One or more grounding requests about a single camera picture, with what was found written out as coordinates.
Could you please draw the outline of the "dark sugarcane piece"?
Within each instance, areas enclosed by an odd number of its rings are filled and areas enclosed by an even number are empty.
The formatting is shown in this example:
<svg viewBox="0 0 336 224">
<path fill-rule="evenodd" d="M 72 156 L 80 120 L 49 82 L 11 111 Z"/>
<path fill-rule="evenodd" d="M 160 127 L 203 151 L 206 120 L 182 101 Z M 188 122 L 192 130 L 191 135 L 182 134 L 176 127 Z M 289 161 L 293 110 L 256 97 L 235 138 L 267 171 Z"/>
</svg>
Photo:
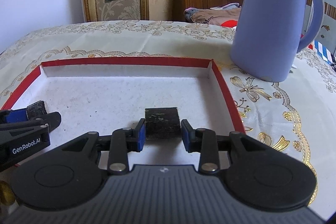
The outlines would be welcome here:
<svg viewBox="0 0 336 224">
<path fill-rule="evenodd" d="M 145 109 L 146 138 L 167 140 L 181 136 L 181 122 L 176 107 Z"/>
<path fill-rule="evenodd" d="M 35 119 L 48 113 L 47 105 L 44 101 L 37 101 L 26 108 L 27 119 Z"/>
</svg>

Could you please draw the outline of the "red shallow cardboard box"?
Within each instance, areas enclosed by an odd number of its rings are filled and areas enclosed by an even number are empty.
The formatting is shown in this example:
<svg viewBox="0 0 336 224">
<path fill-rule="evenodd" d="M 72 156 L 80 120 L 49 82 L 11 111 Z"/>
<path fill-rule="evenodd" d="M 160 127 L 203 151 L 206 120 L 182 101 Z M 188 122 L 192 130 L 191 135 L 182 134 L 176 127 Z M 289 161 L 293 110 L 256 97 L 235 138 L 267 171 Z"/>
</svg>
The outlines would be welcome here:
<svg viewBox="0 0 336 224">
<path fill-rule="evenodd" d="M 243 131 L 217 64 L 180 57 L 99 57 L 46 61 L 23 77 L 2 110 L 44 101 L 62 121 L 51 131 L 53 149 L 87 131 L 110 134 L 132 126 L 145 109 L 176 107 L 181 119 L 219 135 Z"/>
</svg>

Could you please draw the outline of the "floral cream tablecloth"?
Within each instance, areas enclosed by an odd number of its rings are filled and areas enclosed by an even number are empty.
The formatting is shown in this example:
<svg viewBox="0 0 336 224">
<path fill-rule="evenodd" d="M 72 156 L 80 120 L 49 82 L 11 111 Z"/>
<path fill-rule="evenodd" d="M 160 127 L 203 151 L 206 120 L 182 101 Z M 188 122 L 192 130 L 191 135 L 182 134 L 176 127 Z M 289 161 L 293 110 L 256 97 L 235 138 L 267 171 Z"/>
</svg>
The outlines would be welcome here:
<svg viewBox="0 0 336 224">
<path fill-rule="evenodd" d="M 335 213 L 335 73 L 310 49 L 281 83 L 246 74 L 228 53 L 235 30 L 206 24 L 118 20 L 71 24 L 20 35 L 1 51 L 1 101 L 42 61 L 108 56 L 213 59 L 228 83 L 245 130 L 302 160 L 317 176 L 311 208 Z"/>
</svg>

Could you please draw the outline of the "blue electric kettle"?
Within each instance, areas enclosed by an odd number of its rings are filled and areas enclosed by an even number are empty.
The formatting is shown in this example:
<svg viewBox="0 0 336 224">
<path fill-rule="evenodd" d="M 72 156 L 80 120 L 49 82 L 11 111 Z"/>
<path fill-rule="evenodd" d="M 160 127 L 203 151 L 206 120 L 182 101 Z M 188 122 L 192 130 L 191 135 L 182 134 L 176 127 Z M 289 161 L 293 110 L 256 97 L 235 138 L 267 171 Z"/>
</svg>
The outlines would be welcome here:
<svg viewBox="0 0 336 224">
<path fill-rule="evenodd" d="M 324 0 L 244 0 L 231 60 L 258 79 L 282 82 L 318 35 L 323 15 Z"/>
</svg>

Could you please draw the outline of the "patterned pillow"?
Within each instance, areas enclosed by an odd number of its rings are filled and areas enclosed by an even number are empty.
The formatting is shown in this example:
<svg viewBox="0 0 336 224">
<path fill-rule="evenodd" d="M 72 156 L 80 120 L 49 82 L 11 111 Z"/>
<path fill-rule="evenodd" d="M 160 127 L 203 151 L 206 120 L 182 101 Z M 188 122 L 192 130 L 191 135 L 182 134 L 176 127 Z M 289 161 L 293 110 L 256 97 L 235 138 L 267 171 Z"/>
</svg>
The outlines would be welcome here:
<svg viewBox="0 0 336 224">
<path fill-rule="evenodd" d="M 222 7 L 209 9 L 197 9 L 190 7 L 185 9 L 185 20 L 189 23 L 216 25 L 235 28 L 238 24 L 241 7 L 239 3 L 230 3 Z"/>
</svg>

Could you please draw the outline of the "colourful striped bedding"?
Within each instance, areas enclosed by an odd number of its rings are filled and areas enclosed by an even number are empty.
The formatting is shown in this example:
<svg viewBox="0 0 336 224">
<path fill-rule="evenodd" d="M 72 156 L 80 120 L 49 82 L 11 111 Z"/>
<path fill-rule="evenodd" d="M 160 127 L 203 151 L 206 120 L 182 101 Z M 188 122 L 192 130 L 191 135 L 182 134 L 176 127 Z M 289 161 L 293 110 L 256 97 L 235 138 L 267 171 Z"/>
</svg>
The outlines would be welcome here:
<svg viewBox="0 0 336 224">
<path fill-rule="evenodd" d="M 325 46 L 315 40 L 308 45 L 308 48 L 315 51 L 335 71 L 335 56 Z"/>
</svg>

